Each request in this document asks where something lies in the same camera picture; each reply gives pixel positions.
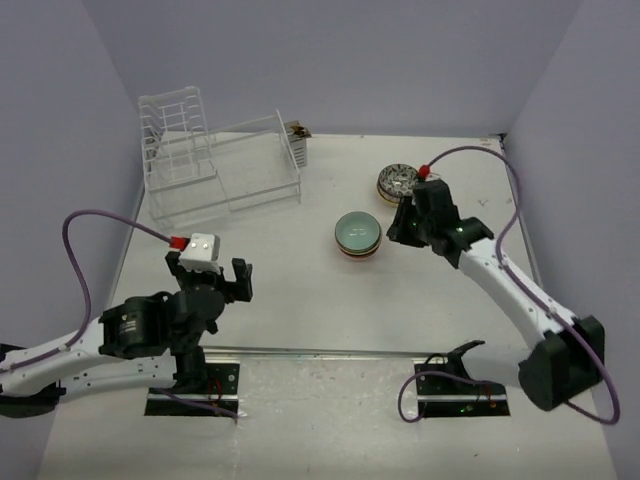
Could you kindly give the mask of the yellow teal patterned bowl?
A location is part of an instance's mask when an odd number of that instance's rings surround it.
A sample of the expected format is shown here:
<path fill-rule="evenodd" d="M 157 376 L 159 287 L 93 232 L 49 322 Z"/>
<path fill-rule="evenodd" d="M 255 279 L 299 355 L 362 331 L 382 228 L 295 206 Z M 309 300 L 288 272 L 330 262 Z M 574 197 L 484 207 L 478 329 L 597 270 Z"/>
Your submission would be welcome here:
<path fill-rule="evenodd" d="M 396 208 L 398 206 L 398 202 L 394 199 L 389 199 L 380 193 L 377 193 L 378 198 L 387 206 Z"/>

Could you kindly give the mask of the dark green bowl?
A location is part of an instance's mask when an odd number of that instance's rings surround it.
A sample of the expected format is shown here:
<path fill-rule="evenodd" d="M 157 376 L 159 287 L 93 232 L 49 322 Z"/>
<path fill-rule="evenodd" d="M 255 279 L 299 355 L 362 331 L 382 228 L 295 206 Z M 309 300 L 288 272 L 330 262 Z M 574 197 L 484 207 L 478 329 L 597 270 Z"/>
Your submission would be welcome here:
<path fill-rule="evenodd" d="M 374 216 L 363 211 L 344 214 L 335 224 L 334 238 L 347 248 L 361 249 L 375 244 L 382 229 Z"/>

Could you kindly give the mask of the grey floral bowl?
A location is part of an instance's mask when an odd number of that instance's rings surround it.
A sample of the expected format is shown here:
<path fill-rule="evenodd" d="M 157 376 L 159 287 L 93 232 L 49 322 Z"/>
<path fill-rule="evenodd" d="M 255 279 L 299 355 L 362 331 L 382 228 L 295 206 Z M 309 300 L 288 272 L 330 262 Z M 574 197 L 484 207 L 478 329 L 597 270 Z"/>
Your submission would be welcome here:
<path fill-rule="evenodd" d="M 408 164 L 390 164 L 385 166 L 378 175 L 377 187 L 391 195 L 404 197 L 412 191 L 417 180 L 417 169 Z"/>

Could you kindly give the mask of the orange floral bowl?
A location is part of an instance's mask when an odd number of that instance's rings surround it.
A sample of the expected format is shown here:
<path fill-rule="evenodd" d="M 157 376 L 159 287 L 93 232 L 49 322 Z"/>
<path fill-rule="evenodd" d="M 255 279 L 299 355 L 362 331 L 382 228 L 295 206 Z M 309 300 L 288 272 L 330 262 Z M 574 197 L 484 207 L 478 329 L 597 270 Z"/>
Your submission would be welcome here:
<path fill-rule="evenodd" d="M 372 257 L 375 257 L 377 251 L 367 252 L 364 254 L 353 254 L 349 252 L 341 252 L 345 258 L 348 258 L 352 261 L 366 261 Z"/>

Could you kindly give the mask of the dark navy bowl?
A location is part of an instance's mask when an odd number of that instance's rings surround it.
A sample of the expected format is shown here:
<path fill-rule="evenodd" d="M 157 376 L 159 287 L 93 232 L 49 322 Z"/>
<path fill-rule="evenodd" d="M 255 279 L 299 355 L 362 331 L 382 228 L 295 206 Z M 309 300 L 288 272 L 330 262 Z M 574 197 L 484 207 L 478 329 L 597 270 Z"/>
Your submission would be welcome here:
<path fill-rule="evenodd" d="M 372 252 L 372 251 L 378 251 L 380 246 L 381 246 L 382 241 L 378 240 L 375 244 L 371 244 L 366 246 L 365 248 L 361 248 L 361 249 L 351 249 L 351 248 L 347 248 L 343 243 L 337 241 L 337 247 L 339 248 L 339 250 L 341 252 L 349 252 L 349 253 L 353 253 L 353 254 L 364 254 L 367 252 Z"/>

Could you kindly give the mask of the blue triangle pattern bowl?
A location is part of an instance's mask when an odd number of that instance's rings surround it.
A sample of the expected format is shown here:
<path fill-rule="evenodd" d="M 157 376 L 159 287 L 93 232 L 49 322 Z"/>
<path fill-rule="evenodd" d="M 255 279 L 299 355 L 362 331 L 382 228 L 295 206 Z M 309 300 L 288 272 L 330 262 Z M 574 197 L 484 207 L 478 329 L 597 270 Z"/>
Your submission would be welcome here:
<path fill-rule="evenodd" d="M 401 197 L 397 197 L 394 195 L 389 194 L 388 192 L 384 191 L 383 189 L 377 189 L 377 193 L 380 193 L 381 195 L 384 195 L 385 197 L 389 198 L 389 199 L 394 199 L 396 200 L 398 203 L 401 200 Z"/>

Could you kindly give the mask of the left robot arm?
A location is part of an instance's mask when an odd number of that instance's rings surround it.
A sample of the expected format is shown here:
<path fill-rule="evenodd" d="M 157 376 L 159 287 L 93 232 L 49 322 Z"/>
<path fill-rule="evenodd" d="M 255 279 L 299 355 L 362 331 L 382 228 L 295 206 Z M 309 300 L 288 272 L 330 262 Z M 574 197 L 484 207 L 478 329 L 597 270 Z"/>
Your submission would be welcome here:
<path fill-rule="evenodd" d="M 2 345 L 2 416 L 47 415 L 61 403 L 130 388 L 174 396 L 205 388 L 200 339 L 217 332 L 226 305 L 251 301 L 253 267 L 233 259 L 235 278 L 228 281 L 223 271 L 186 271 L 175 252 L 165 260 L 178 291 L 130 297 L 91 320 L 80 337 L 32 348 Z"/>

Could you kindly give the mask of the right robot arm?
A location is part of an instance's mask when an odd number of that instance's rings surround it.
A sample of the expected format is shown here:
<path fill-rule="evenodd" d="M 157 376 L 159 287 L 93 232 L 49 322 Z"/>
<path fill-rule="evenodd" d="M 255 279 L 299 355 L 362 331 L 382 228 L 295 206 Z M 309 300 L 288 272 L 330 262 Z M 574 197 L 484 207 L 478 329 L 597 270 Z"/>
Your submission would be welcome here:
<path fill-rule="evenodd" d="M 602 381 L 603 325 L 552 300 L 509 260 L 484 223 L 461 218 L 444 181 L 417 183 L 400 200 L 387 236 L 445 258 L 495 302 L 524 339 L 523 351 L 501 353 L 473 340 L 448 352 L 440 370 L 454 391 L 467 393 L 480 382 L 518 386 L 536 407 L 551 411 Z"/>

